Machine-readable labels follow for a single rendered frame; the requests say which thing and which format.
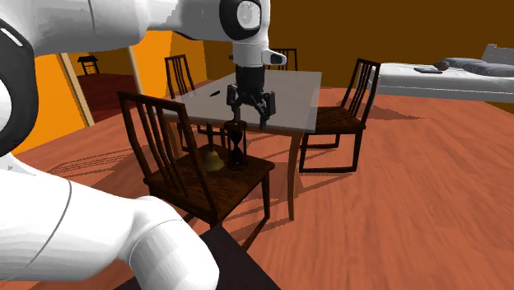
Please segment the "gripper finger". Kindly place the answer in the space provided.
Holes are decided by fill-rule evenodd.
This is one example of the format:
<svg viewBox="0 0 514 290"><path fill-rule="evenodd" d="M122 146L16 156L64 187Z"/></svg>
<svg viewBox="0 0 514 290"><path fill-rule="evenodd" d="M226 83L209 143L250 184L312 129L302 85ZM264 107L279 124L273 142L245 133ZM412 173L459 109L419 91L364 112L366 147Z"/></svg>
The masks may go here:
<svg viewBox="0 0 514 290"><path fill-rule="evenodd" d="M233 119L239 121L241 119L242 99L239 97L238 87L236 84L227 86L227 105L231 107Z"/></svg>
<svg viewBox="0 0 514 290"><path fill-rule="evenodd" d="M273 91L253 93L251 100L259 113L259 130L264 131L267 121L276 113L275 93Z"/></svg>

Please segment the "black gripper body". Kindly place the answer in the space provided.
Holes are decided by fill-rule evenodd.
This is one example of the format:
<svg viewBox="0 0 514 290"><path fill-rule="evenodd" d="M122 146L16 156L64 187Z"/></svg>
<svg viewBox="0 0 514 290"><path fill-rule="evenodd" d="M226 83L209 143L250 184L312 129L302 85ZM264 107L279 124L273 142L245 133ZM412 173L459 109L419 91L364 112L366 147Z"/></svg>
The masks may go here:
<svg viewBox="0 0 514 290"><path fill-rule="evenodd" d="M264 73L264 66L249 68L236 65L237 95L261 99L264 92Z"/></svg>

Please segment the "grey top dining table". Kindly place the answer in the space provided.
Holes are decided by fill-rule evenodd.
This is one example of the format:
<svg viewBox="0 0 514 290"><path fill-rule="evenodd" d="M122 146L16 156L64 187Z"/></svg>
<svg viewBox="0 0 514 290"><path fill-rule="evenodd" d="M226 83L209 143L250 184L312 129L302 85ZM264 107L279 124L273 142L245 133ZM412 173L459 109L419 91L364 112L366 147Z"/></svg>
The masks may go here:
<svg viewBox="0 0 514 290"><path fill-rule="evenodd" d="M287 164L287 206L289 219L294 219L295 178L301 140L315 131L320 95L320 72L267 70L264 89L275 93L276 113L267 121L265 133L291 138ZM174 101L185 105L191 124L210 122L222 126L233 117L227 105L227 86L236 81L234 73L210 82L194 91L177 96ZM209 96L220 91L217 96Z"/></svg>

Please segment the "brown wooden slat-back chair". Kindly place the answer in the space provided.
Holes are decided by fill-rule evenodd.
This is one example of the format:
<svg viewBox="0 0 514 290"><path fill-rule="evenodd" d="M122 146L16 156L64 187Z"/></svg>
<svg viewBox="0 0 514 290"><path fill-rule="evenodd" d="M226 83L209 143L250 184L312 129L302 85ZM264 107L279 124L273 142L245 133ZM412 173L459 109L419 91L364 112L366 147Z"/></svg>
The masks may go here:
<svg viewBox="0 0 514 290"><path fill-rule="evenodd" d="M273 51L283 54L287 58L284 65L268 66L268 69L283 70L283 71L297 71L297 50L293 48L273 48Z"/></svg>
<svg viewBox="0 0 514 290"><path fill-rule="evenodd" d="M362 135L375 100L380 69L380 63L358 58L341 104L317 108L315 132L305 133L301 140L298 167L300 173L351 173L357 170ZM335 140L333 143L309 144L309 137L314 135L334 135ZM351 166L305 167L308 149L338 148L341 135L354 136Z"/></svg>
<svg viewBox="0 0 514 290"><path fill-rule="evenodd" d="M198 147L192 132L185 105L175 101L119 91L120 108L128 140L133 148L152 196L165 200L188 214L186 220L198 218L210 227L222 223L257 185L262 186L264 217L243 243L248 250L270 217L269 173L275 165L271 161L248 156L248 166L242 171L223 167L207 172L201 155L214 149L222 157L230 152L218 145ZM138 109L143 130L153 159L155 171L150 169L147 158L138 141L129 102ZM165 110L176 112L185 136L189 153L177 158L171 150L171 136L167 131Z"/></svg>
<svg viewBox="0 0 514 290"><path fill-rule="evenodd" d="M182 96L187 92L194 91L195 86L191 77L191 73L189 70L189 65L185 54L178 54L174 56L165 57L165 65L166 65L166 78L167 78L167 86L171 94L171 99L175 99L177 96ZM175 77L175 88L174 90L173 81L171 80L172 75ZM186 143L183 138L182 128L180 124L177 124L177 130L180 137L180 145L183 151L188 152L189 149L186 146ZM203 135L208 135L207 128L202 128L197 125L197 132ZM219 129L217 132L213 131L213 136L219 136L221 141L221 146L227 147L227 137L225 135L224 129Z"/></svg>

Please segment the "dark wooden hourglass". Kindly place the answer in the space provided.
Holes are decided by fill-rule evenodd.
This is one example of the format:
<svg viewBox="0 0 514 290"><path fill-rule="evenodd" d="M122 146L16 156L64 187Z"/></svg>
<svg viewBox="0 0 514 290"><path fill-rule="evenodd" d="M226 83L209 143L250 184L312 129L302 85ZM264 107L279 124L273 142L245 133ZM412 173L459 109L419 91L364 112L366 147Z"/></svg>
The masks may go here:
<svg viewBox="0 0 514 290"><path fill-rule="evenodd" d="M247 166L246 162L246 128L243 120L229 120L224 124L227 133L228 168L241 171Z"/></svg>

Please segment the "brass hand bell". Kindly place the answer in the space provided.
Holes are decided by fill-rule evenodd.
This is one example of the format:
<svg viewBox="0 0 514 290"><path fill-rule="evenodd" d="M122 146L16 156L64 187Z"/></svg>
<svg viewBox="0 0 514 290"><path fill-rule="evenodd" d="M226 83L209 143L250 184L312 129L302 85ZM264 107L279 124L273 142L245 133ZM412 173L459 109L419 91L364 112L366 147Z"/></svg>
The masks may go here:
<svg viewBox="0 0 514 290"><path fill-rule="evenodd" d="M204 170L208 172L220 171L224 167L224 161L219 157L214 148L213 128L210 122L207 122L208 151L203 161Z"/></svg>

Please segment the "small dark side table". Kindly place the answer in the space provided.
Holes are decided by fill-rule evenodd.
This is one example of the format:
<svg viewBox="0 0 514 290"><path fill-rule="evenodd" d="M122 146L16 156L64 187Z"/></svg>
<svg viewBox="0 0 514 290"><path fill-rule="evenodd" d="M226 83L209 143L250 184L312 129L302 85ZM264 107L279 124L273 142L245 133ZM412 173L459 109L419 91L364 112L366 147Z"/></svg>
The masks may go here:
<svg viewBox="0 0 514 290"><path fill-rule="evenodd" d="M90 74L88 68L92 69L92 73L100 72L97 66L97 61L98 59L94 55L80 56L77 59L77 62L82 65L82 70L86 76Z"/></svg>

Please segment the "white bed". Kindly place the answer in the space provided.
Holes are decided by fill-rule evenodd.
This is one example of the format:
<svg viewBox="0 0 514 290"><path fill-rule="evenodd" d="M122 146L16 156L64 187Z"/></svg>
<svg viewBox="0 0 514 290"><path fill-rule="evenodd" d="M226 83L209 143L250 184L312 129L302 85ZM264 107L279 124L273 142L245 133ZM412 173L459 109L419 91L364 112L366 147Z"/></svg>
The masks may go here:
<svg viewBox="0 0 514 290"><path fill-rule="evenodd" d="M446 58L449 68L383 63L376 92L468 101L514 103L514 49L489 44L482 58Z"/></svg>

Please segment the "dark robot stand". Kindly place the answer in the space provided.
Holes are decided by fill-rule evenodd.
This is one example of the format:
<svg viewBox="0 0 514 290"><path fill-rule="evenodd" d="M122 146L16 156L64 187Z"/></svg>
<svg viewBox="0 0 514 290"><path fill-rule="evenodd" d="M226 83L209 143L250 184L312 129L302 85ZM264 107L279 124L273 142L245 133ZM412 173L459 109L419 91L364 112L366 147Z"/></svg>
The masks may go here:
<svg viewBox="0 0 514 290"><path fill-rule="evenodd" d="M134 277L114 290L280 290L221 226L197 235L185 222L164 222L131 251Z"/></svg>

